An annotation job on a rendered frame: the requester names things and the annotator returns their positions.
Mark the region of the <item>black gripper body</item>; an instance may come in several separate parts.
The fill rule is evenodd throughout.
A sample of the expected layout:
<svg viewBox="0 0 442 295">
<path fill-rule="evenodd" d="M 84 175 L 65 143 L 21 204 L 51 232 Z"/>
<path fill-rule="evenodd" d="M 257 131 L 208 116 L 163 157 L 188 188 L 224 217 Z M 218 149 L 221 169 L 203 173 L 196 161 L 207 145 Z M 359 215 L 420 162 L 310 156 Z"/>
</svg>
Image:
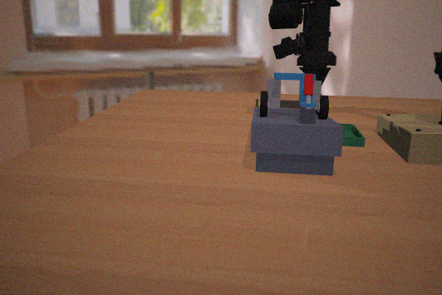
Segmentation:
<svg viewBox="0 0 442 295">
<path fill-rule="evenodd" d="M 306 55 L 297 58 L 297 66 L 327 67 L 336 65 L 336 55 L 328 51 L 329 27 L 304 27 L 302 31 L 306 43 Z"/>
</svg>

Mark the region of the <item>red-headed metal pin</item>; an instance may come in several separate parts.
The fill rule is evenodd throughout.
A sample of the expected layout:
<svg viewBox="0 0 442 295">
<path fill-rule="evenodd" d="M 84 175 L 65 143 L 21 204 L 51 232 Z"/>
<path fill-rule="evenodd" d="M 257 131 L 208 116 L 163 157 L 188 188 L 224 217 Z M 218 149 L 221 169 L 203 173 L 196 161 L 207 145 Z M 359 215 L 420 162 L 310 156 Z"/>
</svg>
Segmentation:
<svg viewBox="0 0 442 295">
<path fill-rule="evenodd" d="M 311 104 L 311 96 L 313 95 L 313 80 L 314 80 L 314 74 L 305 74 L 304 96 L 306 96 L 307 104 Z"/>
</svg>

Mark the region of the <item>green tray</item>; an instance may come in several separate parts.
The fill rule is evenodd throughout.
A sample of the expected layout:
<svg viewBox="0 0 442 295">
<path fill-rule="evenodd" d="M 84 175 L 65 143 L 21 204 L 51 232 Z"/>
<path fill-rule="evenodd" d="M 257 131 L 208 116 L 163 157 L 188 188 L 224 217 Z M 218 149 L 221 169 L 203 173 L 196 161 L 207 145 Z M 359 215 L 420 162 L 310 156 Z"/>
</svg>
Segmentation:
<svg viewBox="0 0 442 295">
<path fill-rule="evenodd" d="M 343 131 L 343 136 L 347 136 L 347 137 L 356 137 L 354 135 L 354 133 L 351 130 L 344 130 Z"/>
<path fill-rule="evenodd" d="M 340 123 L 338 123 L 340 124 Z M 342 146 L 365 147 L 366 138 L 354 124 L 340 124 L 343 130 L 351 130 L 356 137 L 343 136 Z"/>
</svg>

